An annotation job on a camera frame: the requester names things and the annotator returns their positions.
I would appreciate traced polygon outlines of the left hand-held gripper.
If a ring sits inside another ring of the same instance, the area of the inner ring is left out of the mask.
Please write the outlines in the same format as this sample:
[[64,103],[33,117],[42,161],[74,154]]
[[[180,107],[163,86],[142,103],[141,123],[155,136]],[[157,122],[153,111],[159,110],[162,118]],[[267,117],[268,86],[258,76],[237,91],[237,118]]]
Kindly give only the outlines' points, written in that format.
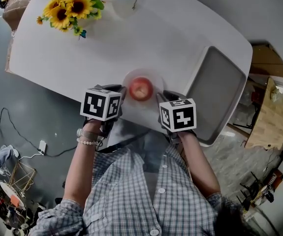
[[101,122],[98,135],[107,137],[114,123],[122,115],[122,104],[127,88],[122,85],[96,85],[85,90],[81,102],[80,115],[85,117],[84,124],[97,120]]

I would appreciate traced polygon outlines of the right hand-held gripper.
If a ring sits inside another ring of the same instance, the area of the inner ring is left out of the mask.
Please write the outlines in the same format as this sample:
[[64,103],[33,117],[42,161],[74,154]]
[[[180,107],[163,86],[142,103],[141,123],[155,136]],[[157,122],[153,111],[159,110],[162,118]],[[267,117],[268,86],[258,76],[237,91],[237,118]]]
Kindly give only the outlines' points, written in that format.
[[196,104],[193,99],[174,91],[164,90],[156,94],[156,100],[159,110],[158,122],[166,130],[171,144],[181,142],[179,132],[195,134]]

